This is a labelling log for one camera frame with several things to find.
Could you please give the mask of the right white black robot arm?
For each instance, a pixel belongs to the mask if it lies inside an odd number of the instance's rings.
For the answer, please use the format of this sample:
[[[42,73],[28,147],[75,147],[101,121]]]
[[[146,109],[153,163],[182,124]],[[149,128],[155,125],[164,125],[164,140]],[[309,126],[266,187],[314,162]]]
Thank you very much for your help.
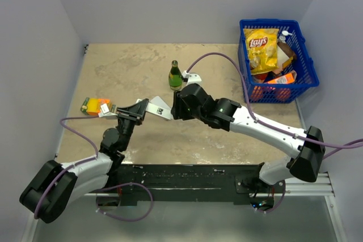
[[[319,145],[323,138],[316,127],[303,130],[274,122],[268,128],[262,125],[267,118],[253,118],[236,101],[213,99],[196,83],[174,93],[171,113],[176,120],[197,119],[212,129],[245,134],[284,152],[285,158],[258,166],[258,173],[249,183],[260,193],[291,177],[305,182],[317,180],[325,148]]]

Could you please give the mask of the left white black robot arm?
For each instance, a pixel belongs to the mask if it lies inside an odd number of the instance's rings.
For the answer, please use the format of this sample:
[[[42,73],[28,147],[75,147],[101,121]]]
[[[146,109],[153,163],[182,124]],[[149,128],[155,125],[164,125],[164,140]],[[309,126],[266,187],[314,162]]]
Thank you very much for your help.
[[[112,175],[124,160],[135,126],[144,121],[148,99],[117,108],[115,112],[101,110],[97,117],[117,120],[117,126],[107,129],[95,155],[78,161],[58,163],[47,161],[19,197],[19,202],[33,212],[35,219],[45,223],[55,221],[67,205],[91,191],[112,192],[117,178]]]

